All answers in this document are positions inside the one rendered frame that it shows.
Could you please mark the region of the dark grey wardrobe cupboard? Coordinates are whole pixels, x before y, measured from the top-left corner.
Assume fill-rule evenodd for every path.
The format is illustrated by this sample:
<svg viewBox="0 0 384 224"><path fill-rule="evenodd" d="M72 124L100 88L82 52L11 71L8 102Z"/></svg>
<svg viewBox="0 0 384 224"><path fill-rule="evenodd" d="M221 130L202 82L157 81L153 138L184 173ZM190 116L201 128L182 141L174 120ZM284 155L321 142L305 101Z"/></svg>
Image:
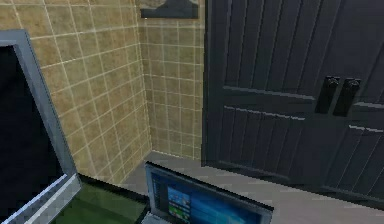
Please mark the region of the dark grey wardrobe cupboard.
<svg viewBox="0 0 384 224"><path fill-rule="evenodd" d="M205 0L202 162L384 211L384 0Z"/></svg>

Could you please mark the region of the open grey laptop computer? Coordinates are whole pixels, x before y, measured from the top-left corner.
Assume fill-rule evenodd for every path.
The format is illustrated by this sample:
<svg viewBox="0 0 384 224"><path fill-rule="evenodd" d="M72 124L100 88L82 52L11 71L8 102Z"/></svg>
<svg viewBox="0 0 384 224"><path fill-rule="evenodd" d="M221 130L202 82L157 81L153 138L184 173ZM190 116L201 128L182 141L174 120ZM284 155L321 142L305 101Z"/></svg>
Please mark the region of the open grey laptop computer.
<svg viewBox="0 0 384 224"><path fill-rule="evenodd" d="M147 161L140 224L271 224L274 208Z"/></svg>

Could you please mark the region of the dark framed wall picture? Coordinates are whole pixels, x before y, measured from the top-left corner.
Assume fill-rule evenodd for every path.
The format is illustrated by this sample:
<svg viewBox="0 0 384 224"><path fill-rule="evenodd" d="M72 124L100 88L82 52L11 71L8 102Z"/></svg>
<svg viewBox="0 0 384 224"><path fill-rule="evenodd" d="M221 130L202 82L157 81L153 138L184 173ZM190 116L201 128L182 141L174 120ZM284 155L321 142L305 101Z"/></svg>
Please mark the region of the dark framed wall picture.
<svg viewBox="0 0 384 224"><path fill-rule="evenodd" d="M199 5L195 0L161 0L159 6L140 9L142 18L197 19Z"/></svg>

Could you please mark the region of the green topped table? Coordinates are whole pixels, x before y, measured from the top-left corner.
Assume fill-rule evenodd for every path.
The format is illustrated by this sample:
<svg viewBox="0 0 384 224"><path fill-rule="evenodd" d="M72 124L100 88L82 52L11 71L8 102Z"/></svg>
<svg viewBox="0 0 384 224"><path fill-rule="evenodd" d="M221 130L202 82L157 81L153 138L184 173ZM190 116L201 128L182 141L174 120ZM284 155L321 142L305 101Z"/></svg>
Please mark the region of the green topped table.
<svg viewBox="0 0 384 224"><path fill-rule="evenodd" d="M79 175L81 190L49 224L141 224L149 198L134 191Z"/></svg>

